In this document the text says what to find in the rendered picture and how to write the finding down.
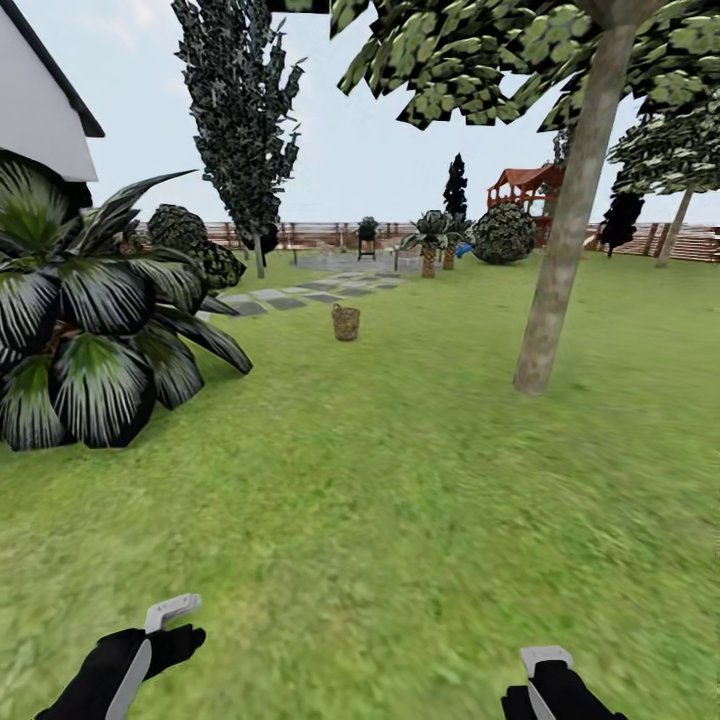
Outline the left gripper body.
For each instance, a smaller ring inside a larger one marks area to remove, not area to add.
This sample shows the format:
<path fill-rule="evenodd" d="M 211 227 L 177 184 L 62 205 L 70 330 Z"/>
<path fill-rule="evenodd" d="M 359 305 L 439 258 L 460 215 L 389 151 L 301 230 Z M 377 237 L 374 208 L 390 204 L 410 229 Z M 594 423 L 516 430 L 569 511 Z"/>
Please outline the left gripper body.
<path fill-rule="evenodd" d="M 159 641 L 161 653 L 159 661 L 149 678 L 161 673 L 167 667 L 186 661 L 191 657 L 193 649 L 192 624 L 181 625 L 171 631 L 155 631 L 151 635 Z"/>

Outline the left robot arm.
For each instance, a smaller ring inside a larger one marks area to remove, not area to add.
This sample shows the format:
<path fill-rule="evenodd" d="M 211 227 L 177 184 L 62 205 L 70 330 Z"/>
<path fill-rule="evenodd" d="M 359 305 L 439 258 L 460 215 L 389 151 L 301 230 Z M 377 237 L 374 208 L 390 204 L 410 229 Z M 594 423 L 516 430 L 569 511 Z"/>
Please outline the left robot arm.
<path fill-rule="evenodd" d="M 97 641 L 81 666 L 48 709 L 33 720 L 123 720 L 141 683 L 167 667 L 186 661 L 205 640 L 192 624 L 167 631 L 166 621 L 197 611 L 199 594 L 187 593 L 148 608 L 143 629 L 125 629 Z"/>

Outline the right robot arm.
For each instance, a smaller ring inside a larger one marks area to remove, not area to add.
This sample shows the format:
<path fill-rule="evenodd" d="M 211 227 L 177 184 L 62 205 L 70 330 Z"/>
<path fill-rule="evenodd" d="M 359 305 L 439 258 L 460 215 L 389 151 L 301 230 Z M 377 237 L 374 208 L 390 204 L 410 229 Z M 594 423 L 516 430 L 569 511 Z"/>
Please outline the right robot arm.
<path fill-rule="evenodd" d="M 575 671 L 559 645 L 521 647 L 527 685 L 510 686 L 501 697 L 506 720 L 628 720 L 611 713 Z"/>

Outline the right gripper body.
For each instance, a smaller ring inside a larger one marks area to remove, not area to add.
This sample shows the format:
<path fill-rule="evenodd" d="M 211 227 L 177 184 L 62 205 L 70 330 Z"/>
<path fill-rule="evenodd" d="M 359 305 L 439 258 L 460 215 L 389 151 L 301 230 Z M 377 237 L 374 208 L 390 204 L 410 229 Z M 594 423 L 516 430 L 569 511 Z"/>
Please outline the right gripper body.
<path fill-rule="evenodd" d="M 512 704 L 514 720 L 537 720 L 537 715 L 531 705 L 527 685 L 510 686 L 507 688 L 507 695 Z"/>

